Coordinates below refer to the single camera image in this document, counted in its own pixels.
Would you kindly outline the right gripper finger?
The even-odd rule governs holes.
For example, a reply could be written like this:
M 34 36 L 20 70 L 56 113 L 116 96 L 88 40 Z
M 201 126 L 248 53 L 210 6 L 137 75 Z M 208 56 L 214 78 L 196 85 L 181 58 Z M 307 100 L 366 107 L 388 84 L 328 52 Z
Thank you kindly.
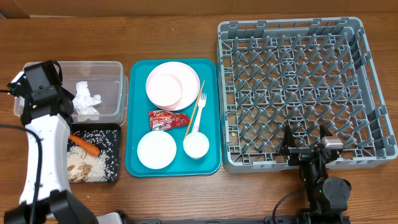
M 282 140 L 281 149 L 285 149 L 288 147 L 295 147 L 295 139 L 290 126 L 286 124 L 284 129 L 284 137 Z
M 319 145 L 326 146 L 327 141 L 332 136 L 333 135 L 331 134 L 331 132 L 329 132 L 328 128 L 324 124 L 321 124 L 320 125 L 320 143 L 319 143 Z

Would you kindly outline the white bowl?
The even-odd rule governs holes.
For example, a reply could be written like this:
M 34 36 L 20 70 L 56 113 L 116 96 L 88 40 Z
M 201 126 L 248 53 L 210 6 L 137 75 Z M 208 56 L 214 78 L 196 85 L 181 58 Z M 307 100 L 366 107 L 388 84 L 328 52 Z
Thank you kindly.
M 165 131 L 145 134 L 137 145 L 139 161 L 149 169 L 163 169 L 170 165 L 177 154 L 174 138 Z

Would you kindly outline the grey dishwasher rack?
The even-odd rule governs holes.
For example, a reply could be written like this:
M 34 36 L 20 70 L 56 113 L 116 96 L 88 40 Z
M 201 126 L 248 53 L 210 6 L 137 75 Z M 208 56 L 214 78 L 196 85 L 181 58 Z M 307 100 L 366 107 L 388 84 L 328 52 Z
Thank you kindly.
M 286 124 L 300 147 L 320 142 L 321 124 L 341 139 L 330 169 L 376 167 L 397 157 L 360 19 L 225 21 L 216 52 L 226 171 L 286 170 L 279 154 Z

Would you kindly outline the white napkin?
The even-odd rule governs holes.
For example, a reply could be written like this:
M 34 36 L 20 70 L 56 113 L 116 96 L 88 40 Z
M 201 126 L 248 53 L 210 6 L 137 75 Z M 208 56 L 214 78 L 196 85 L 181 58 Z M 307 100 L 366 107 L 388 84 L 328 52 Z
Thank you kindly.
M 73 99 L 73 106 L 80 115 L 99 114 L 95 106 L 102 102 L 101 95 L 91 96 L 88 82 L 82 81 L 76 84 L 76 95 Z

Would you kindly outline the teal plastic tray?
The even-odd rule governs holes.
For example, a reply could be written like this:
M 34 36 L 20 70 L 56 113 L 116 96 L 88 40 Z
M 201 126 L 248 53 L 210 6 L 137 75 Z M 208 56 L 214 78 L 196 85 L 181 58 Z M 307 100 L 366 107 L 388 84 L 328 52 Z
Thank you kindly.
M 192 159 L 183 150 L 185 127 L 174 128 L 168 133 L 175 139 L 177 153 L 170 165 L 163 169 L 145 167 L 137 156 L 137 145 L 141 138 L 151 131 L 148 112 L 156 107 L 146 95 L 146 80 L 156 66 L 168 62 L 163 60 L 141 60 L 130 71 L 129 105 L 127 111 L 126 169 L 136 177 L 167 177 L 181 175 L 208 175 L 215 173 L 221 165 L 221 128 L 217 72 L 214 63 L 205 58 L 180 59 L 191 66 L 206 93 L 206 105 L 201 114 L 199 131 L 206 135 L 210 148 L 201 159 Z

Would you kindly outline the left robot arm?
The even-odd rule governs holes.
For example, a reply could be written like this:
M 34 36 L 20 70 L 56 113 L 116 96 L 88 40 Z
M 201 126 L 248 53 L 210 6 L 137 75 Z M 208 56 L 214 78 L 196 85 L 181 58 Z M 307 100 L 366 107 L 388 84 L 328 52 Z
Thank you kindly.
M 62 69 L 55 60 L 19 72 L 7 92 L 24 99 L 21 126 L 27 134 L 27 175 L 19 206 L 4 213 L 5 223 L 97 223 L 97 218 L 70 190 L 67 144 L 73 94 L 62 86 Z

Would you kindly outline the orange carrot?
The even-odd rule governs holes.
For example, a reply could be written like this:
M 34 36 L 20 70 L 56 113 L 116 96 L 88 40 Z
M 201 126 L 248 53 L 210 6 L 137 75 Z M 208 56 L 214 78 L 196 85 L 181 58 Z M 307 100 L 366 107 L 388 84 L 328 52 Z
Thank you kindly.
M 85 152 L 87 152 L 89 155 L 91 155 L 93 157 L 98 157 L 101 153 L 101 151 L 98 147 L 96 147 L 95 145 L 92 145 L 91 143 L 85 141 L 82 138 L 79 138 L 78 136 L 71 134 L 69 136 L 69 139 L 72 140 L 75 144 L 80 146 Z

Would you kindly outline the pink plate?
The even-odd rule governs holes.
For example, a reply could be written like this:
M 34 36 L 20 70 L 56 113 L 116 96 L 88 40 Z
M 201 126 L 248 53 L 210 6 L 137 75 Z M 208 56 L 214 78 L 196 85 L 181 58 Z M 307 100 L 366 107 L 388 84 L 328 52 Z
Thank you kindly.
M 156 66 L 146 81 L 150 101 L 163 110 L 178 111 L 190 106 L 200 91 L 200 79 L 194 69 L 182 62 Z

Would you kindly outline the clear plastic bin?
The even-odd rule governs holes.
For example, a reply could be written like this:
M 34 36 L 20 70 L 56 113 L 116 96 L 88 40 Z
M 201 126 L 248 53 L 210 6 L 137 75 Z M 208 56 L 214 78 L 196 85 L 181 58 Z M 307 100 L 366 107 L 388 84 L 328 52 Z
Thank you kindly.
M 87 82 L 90 95 L 100 95 L 98 114 L 74 112 L 73 123 L 116 123 L 123 125 L 128 105 L 128 78 L 118 61 L 60 61 L 63 87 L 76 95 L 76 84 Z

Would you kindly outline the white plastic fork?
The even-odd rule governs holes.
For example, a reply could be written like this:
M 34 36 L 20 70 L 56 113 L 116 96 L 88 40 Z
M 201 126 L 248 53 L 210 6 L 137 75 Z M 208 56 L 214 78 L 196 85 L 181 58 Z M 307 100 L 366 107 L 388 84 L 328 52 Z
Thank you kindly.
M 200 99 L 198 101 L 198 112 L 197 112 L 195 122 L 194 122 L 193 128 L 192 128 L 193 133 L 199 131 L 201 114 L 202 114 L 202 111 L 203 111 L 203 108 L 205 107 L 205 105 L 206 105 L 206 93 L 202 93 L 200 95 Z

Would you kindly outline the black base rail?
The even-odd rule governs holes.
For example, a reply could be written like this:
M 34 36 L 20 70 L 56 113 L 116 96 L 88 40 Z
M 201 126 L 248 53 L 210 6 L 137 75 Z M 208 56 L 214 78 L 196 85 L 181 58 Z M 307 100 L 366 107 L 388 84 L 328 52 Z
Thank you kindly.
M 275 217 L 278 224 L 296 224 L 304 223 L 298 221 L 295 216 L 277 216 Z M 159 220 L 159 219 L 142 219 L 132 220 L 133 224 L 273 224 L 271 216 L 262 219 L 219 219 L 219 220 Z M 343 217 L 343 224 L 350 224 L 349 217 Z

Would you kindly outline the small white cup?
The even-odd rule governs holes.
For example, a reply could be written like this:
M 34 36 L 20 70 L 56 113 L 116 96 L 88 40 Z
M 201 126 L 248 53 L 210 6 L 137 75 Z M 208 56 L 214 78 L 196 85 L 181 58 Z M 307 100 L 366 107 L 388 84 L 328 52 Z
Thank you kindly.
M 210 142 L 203 133 L 190 133 L 183 140 L 183 149 L 192 159 L 201 159 L 209 148 Z

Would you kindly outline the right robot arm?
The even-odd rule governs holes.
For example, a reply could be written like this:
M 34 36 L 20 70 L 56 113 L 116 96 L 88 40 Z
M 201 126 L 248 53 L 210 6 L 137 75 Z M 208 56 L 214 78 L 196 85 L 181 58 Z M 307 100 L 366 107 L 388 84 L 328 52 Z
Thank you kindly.
M 304 188 L 296 190 L 279 200 L 272 212 L 272 221 L 279 205 L 286 199 L 305 192 L 308 208 L 300 209 L 290 223 L 349 223 L 343 212 L 348 209 L 351 184 L 339 177 L 330 177 L 326 165 L 337 160 L 343 151 L 339 137 L 332 135 L 325 125 L 320 126 L 320 142 L 313 147 L 298 147 L 289 125 L 285 127 L 279 154 L 288 157 L 289 166 L 297 166 Z

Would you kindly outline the wooden chopstick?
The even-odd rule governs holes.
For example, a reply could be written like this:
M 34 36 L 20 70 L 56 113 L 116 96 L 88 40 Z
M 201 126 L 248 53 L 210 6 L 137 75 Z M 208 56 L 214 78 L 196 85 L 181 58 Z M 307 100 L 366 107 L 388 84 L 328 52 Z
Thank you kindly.
M 189 131 L 190 131 L 190 128 L 191 128 L 191 125 L 192 125 L 192 123 L 193 123 L 193 119 L 194 119 L 194 116 L 195 116 L 195 113 L 196 113 L 196 110 L 197 110 L 198 102 L 199 102 L 200 97 L 201 97 L 201 94 L 202 94 L 202 92 L 203 92 L 203 87 L 204 87 L 204 85 L 205 85 L 205 80 L 204 80 L 203 83 L 201 84 L 201 88 L 200 88 L 199 94 L 198 94 L 198 96 L 197 96 L 197 100 L 196 100 L 196 102 L 195 102 L 195 106 L 194 106 L 194 108 L 193 108 L 193 111 L 192 111 L 192 114 L 191 114 L 191 117 L 190 117 L 190 123 L 189 123 L 189 125 L 187 126 L 187 130 L 186 130 L 186 132 L 185 132 L 184 139 L 185 139 L 185 138 L 187 137 L 187 135 L 189 134 Z

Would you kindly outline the red snack wrapper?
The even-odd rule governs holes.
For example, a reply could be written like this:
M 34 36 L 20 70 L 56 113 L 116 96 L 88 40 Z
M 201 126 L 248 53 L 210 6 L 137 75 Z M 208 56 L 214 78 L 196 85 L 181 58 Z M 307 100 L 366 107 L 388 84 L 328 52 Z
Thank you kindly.
M 190 123 L 190 118 L 183 113 L 155 110 L 148 112 L 148 115 L 150 128 L 156 131 L 167 131 Z

